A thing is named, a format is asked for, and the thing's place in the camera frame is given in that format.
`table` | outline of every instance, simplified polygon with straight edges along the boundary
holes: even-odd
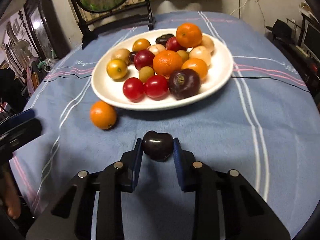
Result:
[[[234,56],[233,77],[205,100],[162,112],[117,109],[119,119],[110,131],[91,124],[89,109],[98,100],[90,86],[95,63],[114,44],[148,31],[147,26],[102,35],[83,51],[77,47],[38,87],[26,109],[36,110],[44,135],[11,160],[23,197],[36,215],[78,171],[103,170],[131,150],[137,138],[155,130],[178,137],[183,149],[218,171],[239,170],[291,237],[299,232],[320,199],[315,178],[320,116],[312,96],[280,51],[242,20],[220,13],[173,12],[157,15],[155,28],[176,28],[183,22],[225,42]],[[127,239],[191,237],[194,194],[180,191],[173,159],[156,163],[144,157],[138,187],[133,194],[122,194],[122,208]]]

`red cherry tomato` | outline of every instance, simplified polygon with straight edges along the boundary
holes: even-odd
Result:
[[[148,97],[159,98],[168,91],[168,81],[164,76],[155,75],[144,84],[144,92]]]
[[[129,100],[138,100],[143,96],[143,83],[139,78],[128,78],[123,84],[122,91]]]

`wall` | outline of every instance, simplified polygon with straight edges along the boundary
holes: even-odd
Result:
[[[70,47],[74,48],[77,44],[81,43],[82,35],[73,17],[68,0],[52,1],[66,40]],[[286,18],[295,19],[297,23],[300,24],[302,17],[299,12],[299,4],[303,1],[304,0],[259,0],[266,25],[273,26],[277,19],[286,21]],[[10,4],[9,7],[14,9],[21,8],[25,0],[17,0],[16,3],[17,2],[20,3],[20,6],[14,7]],[[230,14],[234,9],[239,7],[239,0],[155,0],[151,2],[151,6],[154,14],[178,10],[216,11]],[[265,33],[262,12],[256,0],[248,0],[246,6],[241,9],[241,15],[241,18],[250,24],[254,30]]]

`white plate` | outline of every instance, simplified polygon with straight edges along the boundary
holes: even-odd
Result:
[[[153,100],[144,95],[144,98],[138,103],[133,103],[128,100],[123,92],[122,86],[125,80],[130,77],[138,77],[138,70],[134,65],[128,66],[128,74],[121,81],[116,82],[112,80],[106,70],[108,62],[111,60],[111,55],[118,49],[126,48],[132,50],[132,45],[137,39],[145,38],[150,41],[151,45],[156,44],[156,38],[167,33],[175,34],[177,29],[161,29],[154,30],[133,36],[125,41],[120,42],[113,48],[107,51],[102,56],[99,62],[96,64],[91,79],[91,86],[94,93],[104,102],[116,106],[119,108],[138,110],[138,111],[153,111],[172,109],[181,106],[190,105],[194,102],[202,100],[214,92],[219,90],[230,78],[233,71],[233,57],[229,49],[223,45],[216,38],[204,34],[210,37],[215,44],[215,53],[211,58],[211,65],[209,66],[208,75],[206,81],[202,83],[200,92],[190,98],[182,100],[176,100],[171,94],[169,94],[163,100]]]

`computer monitor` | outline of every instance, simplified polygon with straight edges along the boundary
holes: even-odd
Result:
[[[311,23],[307,23],[301,47],[307,49],[307,53],[316,61],[320,62],[320,31]]]

